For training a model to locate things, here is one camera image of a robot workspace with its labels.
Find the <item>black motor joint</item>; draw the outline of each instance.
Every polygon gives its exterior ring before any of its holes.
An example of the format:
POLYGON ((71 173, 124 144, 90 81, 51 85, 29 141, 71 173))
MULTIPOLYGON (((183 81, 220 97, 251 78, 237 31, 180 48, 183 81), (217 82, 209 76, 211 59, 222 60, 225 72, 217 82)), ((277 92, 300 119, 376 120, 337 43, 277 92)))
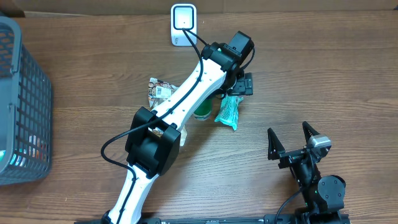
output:
POLYGON ((209 98, 225 93, 229 96, 253 95, 252 75, 244 72, 250 62, 241 66, 252 50, 254 50, 253 41, 241 31, 238 31, 228 44, 214 42, 203 48, 201 52, 203 58, 216 62, 221 66, 221 70, 227 73, 224 84, 209 98))

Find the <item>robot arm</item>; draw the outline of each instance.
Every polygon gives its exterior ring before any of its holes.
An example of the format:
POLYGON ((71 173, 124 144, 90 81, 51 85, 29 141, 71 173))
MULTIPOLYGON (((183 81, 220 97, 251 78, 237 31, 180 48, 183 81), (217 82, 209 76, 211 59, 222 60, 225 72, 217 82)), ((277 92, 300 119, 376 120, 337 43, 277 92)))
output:
POLYGON ((290 168, 293 178, 300 186, 306 207, 298 208, 295 215, 266 215, 269 223, 344 223, 349 224, 348 215, 342 215, 344 208, 345 181, 337 175, 322 177, 317 163, 326 157, 331 149, 331 140, 318 133, 306 121, 303 122, 306 145, 302 149, 286 152, 275 132, 268 129, 268 159, 279 160, 279 168, 290 168))
POLYGON ((253 49, 251 38, 238 32, 229 44, 213 43, 205 46, 201 56, 203 73, 197 86, 191 91, 200 74, 200 62, 165 102, 152 111, 141 108, 134 116, 131 129, 163 117, 189 91, 190 94, 166 117, 148 128, 129 134, 126 151, 128 166, 136 173, 127 172, 121 194, 115 207, 105 213, 102 223, 136 224, 141 217, 144 201, 152 184, 165 174, 177 158, 180 131, 193 112, 207 98, 219 90, 230 95, 252 95, 251 74, 244 74, 240 65, 253 49))

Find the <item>black bracket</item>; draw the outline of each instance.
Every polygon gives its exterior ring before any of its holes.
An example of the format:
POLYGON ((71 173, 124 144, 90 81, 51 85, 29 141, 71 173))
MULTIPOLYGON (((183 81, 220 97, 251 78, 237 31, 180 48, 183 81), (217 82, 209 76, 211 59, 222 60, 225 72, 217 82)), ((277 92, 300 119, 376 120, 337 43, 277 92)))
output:
POLYGON ((286 152, 275 132, 271 128, 269 128, 267 131, 268 159, 279 159, 280 163, 278 164, 278 166, 280 169, 292 167, 294 164, 301 163, 304 159, 308 159, 308 153, 310 153, 310 156, 313 158, 314 163, 320 162, 321 158, 325 157, 328 154, 331 148, 331 141, 326 136, 321 135, 316 130, 314 130, 306 121, 303 122, 303 131, 305 135, 305 142, 307 144, 302 149, 286 152), (314 143, 319 143, 317 142, 317 138, 323 138, 324 140, 328 141, 327 143, 325 143, 324 147, 314 147, 314 143))
POLYGON ((239 66, 250 54, 253 47, 254 43, 251 38, 238 31, 228 44, 213 42, 211 45, 206 45, 201 55, 205 60, 210 58, 221 66, 222 71, 232 75, 239 70, 239 66))
POLYGON ((159 218, 141 218, 137 224, 160 224, 159 218))
MULTIPOLYGON (((274 224, 276 215, 265 215, 264 224, 274 224)), ((279 215, 278 224, 296 224, 296 217, 294 215, 279 215)))
POLYGON ((251 73, 244 73, 236 77, 235 86, 227 91, 229 96, 251 96, 253 95, 253 78, 251 73))
MULTIPOLYGON (((157 119, 155 113, 141 107, 134 115, 131 129, 155 119, 157 119)), ((156 174, 165 174, 174 163, 180 149, 181 133, 175 129, 176 126, 164 121, 159 121, 149 128, 159 131, 156 134, 148 128, 142 128, 129 134, 125 150, 129 153, 128 163, 140 167, 150 179, 156 174)))

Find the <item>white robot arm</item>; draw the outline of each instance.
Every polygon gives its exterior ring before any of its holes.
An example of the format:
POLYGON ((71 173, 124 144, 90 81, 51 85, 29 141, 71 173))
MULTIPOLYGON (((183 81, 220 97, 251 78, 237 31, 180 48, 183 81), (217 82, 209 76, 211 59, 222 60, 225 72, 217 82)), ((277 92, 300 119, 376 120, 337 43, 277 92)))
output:
POLYGON ((229 44, 206 45, 192 74, 167 101, 152 111, 141 108, 136 113, 131 130, 137 131, 129 133, 126 143, 128 166, 119 164, 129 169, 126 181, 115 207, 104 214, 101 223, 136 224, 140 220, 152 184, 177 158, 182 127, 205 99, 218 93, 252 95, 251 74, 243 71, 247 64, 240 65, 253 48, 251 38, 242 32, 238 32, 229 44), (155 134, 154 129, 162 134, 155 134))
MULTIPOLYGON (((219 89, 225 81, 226 72, 221 71, 220 65, 214 61, 208 59, 203 60, 203 75, 200 83, 196 88, 189 94, 187 99, 185 99, 178 107, 173 110, 172 114, 167 115, 163 121, 167 124, 176 124, 177 130, 181 131, 182 127, 191 117, 193 112, 199 107, 199 105, 215 90, 219 89)), ((162 116, 171 108, 195 83, 199 76, 200 64, 194 69, 189 78, 181 85, 180 88, 169 98, 169 100, 163 102, 159 106, 155 107, 154 110, 157 111, 157 116, 162 116)), ((131 196, 127 200, 125 205, 125 211, 121 217, 120 223, 136 224, 141 217, 141 209, 144 204, 152 184, 155 179, 158 178, 158 174, 148 179, 146 173, 142 171, 137 166, 131 166, 136 172, 137 180, 135 186, 131 192, 131 196)), ((109 212, 108 217, 111 219, 111 223, 116 223, 119 217, 120 209, 122 208, 124 199, 129 192, 130 186, 132 184, 132 173, 127 172, 126 181, 124 183, 123 189, 120 193, 118 202, 116 202, 115 207, 109 212)))

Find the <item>crumpled wrapper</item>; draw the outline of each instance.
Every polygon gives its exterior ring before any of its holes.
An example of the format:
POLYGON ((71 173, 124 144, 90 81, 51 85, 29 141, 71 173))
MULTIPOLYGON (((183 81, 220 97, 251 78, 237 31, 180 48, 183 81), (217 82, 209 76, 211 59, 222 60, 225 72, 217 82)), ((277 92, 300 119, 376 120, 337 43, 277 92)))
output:
POLYGON ((221 101, 220 112, 214 122, 221 121, 223 124, 231 126, 234 131, 236 131, 239 119, 238 106, 242 101, 242 96, 226 96, 223 101, 221 101))
MULTIPOLYGON (((156 106, 170 98, 170 96, 173 95, 177 89, 178 87, 168 82, 163 82, 157 78, 150 78, 148 84, 148 100, 150 110, 153 110, 156 106)), ((184 126, 181 130, 180 146, 185 144, 187 134, 187 130, 184 126)))

